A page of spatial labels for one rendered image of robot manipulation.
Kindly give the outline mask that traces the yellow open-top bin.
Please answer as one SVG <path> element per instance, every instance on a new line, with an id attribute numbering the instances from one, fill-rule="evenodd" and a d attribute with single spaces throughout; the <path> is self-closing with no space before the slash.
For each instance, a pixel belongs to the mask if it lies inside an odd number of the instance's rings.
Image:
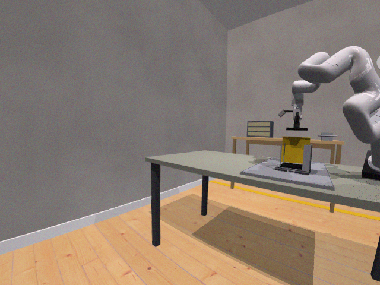
<path id="1" fill-rule="evenodd" d="M 285 154 L 284 162 L 303 164 L 304 145 L 310 145 L 311 137 L 283 137 L 281 161 L 283 162 L 284 143 Z"/>

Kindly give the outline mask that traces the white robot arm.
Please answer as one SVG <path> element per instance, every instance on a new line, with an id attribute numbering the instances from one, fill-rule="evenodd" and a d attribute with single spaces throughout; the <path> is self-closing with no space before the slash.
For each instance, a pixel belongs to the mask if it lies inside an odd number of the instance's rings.
<path id="1" fill-rule="evenodd" d="M 315 92 L 348 70 L 354 95 L 344 102 L 343 113 L 357 139 L 371 146 L 369 167 L 380 172 L 380 78 L 367 51 L 350 46 L 332 57 L 318 52 L 302 62 L 298 74 L 305 81 L 292 84 L 292 104 L 303 104 L 304 93 Z"/>

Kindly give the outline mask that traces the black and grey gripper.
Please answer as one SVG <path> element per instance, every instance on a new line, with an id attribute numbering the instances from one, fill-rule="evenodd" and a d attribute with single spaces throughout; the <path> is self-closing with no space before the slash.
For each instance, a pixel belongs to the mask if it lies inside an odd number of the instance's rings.
<path id="1" fill-rule="evenodd" d="M 300 128 L 300 120 L 302 119 L 302 103 L 292 104 L 293 106 L 293 120 L 294 120 L 294 129 Z"/>

